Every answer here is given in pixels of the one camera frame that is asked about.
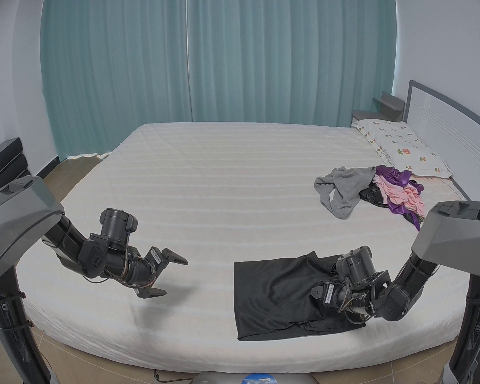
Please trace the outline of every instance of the patterned pillow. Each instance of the patterned pillow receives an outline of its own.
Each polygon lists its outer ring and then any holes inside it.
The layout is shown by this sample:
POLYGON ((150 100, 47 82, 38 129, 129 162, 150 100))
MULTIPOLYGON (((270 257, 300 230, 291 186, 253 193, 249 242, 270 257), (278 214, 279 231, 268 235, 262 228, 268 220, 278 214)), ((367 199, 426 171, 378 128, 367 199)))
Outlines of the patterned pillow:
POLYGON ((417 176, 449 178, 447 164, 427 147, 413 130, 401 121, 360 120, 357 128, 389 167, 409 169, 417 176))

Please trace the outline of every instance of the pink garment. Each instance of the pink garment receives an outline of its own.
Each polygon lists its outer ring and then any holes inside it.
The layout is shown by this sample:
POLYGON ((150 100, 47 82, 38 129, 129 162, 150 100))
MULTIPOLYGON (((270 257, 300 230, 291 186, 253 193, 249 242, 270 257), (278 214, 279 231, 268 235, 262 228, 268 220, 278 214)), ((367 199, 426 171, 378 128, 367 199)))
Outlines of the pink garment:
POLYGON ((384 204, 388 203, 388 197, 393 204, 404 205, 405 208, 419 216, 425 214, 425 204, 414 186, 407 184, 402 188, 399 185, 393 185, 385 180, 385 177, 382 175, 375 175, 372 181, 380 189, 380 193, 384 198, 384 204))

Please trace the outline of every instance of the blue round sticker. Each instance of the blue round sticker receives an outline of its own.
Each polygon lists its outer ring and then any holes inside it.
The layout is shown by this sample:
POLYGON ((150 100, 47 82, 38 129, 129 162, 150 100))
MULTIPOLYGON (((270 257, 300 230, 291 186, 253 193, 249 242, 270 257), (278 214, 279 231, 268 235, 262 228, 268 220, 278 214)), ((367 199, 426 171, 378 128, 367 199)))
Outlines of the blue round sticker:
POLYGON ((243 379, 241 384, 278 384, 275 377, 266 373, 254 373, 243 379))

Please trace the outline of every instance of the black baseboard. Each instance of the black baseboard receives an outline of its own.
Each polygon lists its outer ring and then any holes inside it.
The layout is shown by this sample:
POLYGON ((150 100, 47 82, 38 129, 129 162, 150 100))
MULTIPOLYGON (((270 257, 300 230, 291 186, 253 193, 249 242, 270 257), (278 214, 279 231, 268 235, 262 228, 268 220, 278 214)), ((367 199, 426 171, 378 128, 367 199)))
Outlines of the black baseboard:
POLYGON ((36 175, 41 177, 42 179, 45 178, 46 175, 48 175, 55 167, 60 164, 60 159, 57 156, 54 158, 52 161, 50 161, 40 172, 38 172, 36 175))

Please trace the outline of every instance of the wall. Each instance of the wall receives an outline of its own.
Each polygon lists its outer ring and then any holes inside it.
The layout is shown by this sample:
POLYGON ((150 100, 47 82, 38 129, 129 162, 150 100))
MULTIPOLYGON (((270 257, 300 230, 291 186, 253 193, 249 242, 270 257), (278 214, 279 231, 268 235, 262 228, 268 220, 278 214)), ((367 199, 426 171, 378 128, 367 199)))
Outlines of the wall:
POLYGON ((480 1, 396 0, 393 94, 416 80, 480 114, 480 1))
POLYGON ((57 156, 42 93, 42 5, 0 1, 0 142, 19 136, 32 174, 57 156))

